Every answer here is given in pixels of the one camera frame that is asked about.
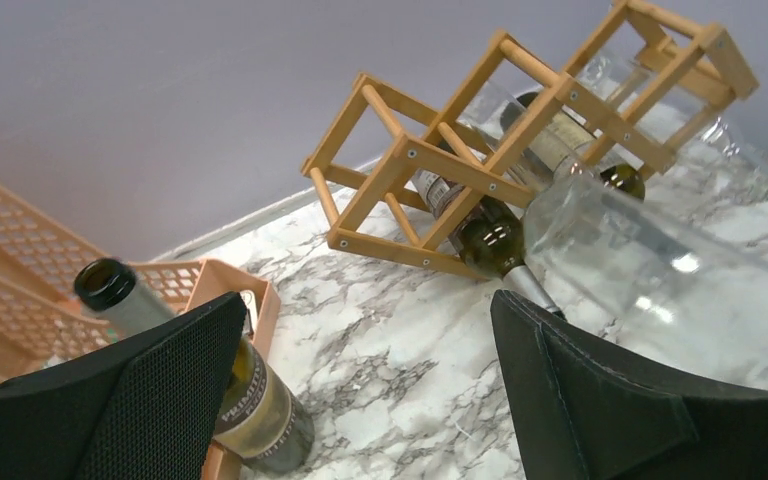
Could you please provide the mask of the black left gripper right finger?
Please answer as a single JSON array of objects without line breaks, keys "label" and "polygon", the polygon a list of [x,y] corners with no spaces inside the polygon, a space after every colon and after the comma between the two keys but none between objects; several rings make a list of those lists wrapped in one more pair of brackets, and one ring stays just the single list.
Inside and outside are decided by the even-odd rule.
[{"label": "black left gripper right finger", "polygon": [[529,479],[768,479],[768,391],[693,375],[495,292],[496,351]]}]

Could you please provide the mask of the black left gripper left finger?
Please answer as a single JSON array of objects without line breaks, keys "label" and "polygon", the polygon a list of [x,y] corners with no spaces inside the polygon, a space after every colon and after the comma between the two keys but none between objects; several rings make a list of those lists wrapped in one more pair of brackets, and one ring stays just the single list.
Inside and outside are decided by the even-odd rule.
[{"label": "black left gripper left finger", "polygon": [[247,308],[223,294],[0,384],[0,479],[197,479]]}]

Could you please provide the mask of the dark labelled wine bottle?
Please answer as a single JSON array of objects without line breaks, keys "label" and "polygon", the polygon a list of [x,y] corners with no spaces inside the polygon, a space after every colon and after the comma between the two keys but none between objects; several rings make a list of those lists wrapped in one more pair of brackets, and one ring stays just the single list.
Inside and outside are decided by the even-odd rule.
[{"label": "dark labelled wine bottle", "polygon": [[[440,218],[464,189],[422,169],[412,176],[411,183],[435,218]],[[448,235],[448,240],[472,270],[500,279],[507,289],[561,319],[565,317],[526,265],[524,227],[504,202],[491,196],[482,197]]]}]

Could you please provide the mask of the small clear glass bottle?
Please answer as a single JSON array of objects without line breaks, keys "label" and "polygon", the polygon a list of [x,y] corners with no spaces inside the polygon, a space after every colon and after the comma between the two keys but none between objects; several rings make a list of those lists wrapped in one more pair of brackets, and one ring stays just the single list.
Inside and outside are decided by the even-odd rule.
[{"label": "small clear glass bottle", "polygon": [[528,257],[614,316],[624,348],[768,390],[768,262],[587,175],[539,193],[523,223]]}]

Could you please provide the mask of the dark green wine bottle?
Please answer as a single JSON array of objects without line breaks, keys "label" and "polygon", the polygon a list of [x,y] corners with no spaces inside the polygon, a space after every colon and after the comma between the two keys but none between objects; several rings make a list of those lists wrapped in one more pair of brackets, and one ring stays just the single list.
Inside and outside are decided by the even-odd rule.
[{"label": "dark green wine bottle", "polygon": [[646,194],[645,181],[640,172],[631,166],[619,153],[610,150],[595,166],[588,167],[582,155],[595,142],[590,133],[572,115],[561,109],[547,123],[524,154],[537,162],[560,180],[572,174],[591,173],[603,184],[621,190],[629,196],[643,201]]}]

